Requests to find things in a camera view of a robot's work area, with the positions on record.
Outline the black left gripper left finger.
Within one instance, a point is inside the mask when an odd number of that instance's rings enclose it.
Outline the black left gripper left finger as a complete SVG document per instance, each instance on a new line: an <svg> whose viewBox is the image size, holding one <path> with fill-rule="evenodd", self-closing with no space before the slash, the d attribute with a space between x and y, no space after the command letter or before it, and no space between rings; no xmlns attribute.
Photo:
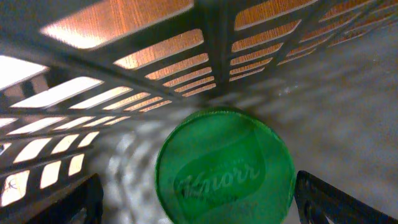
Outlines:
<svg viewBox="0 0 398 224"><path fill-rule="evenodd" d="M31 218L28 224L100 224L103 197L100 177L94 174L66 197Z"/></svg>

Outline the green lid glass jar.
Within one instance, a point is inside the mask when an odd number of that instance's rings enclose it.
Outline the green lid glass jar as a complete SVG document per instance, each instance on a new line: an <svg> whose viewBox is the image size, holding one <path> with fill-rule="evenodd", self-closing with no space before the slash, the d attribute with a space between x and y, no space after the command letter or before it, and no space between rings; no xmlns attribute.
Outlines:
<svg viewBox="0 0 398 224"><path fill-rule="evenodd" d="M296 172L285 142L237 108L186 117L155 163L155 191L173 223L282 223Z"/></svg>

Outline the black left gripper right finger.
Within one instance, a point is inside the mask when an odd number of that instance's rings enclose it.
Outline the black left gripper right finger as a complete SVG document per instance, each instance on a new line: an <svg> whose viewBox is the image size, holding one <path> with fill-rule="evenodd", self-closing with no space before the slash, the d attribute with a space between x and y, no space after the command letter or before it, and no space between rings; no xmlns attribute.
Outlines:
<svg viewBox="0 0 398 224"><path fill-rule="evenodd" d="M297 173L295 202L300 222L397 224L397 219L366 205L318 177Z"/></svg>

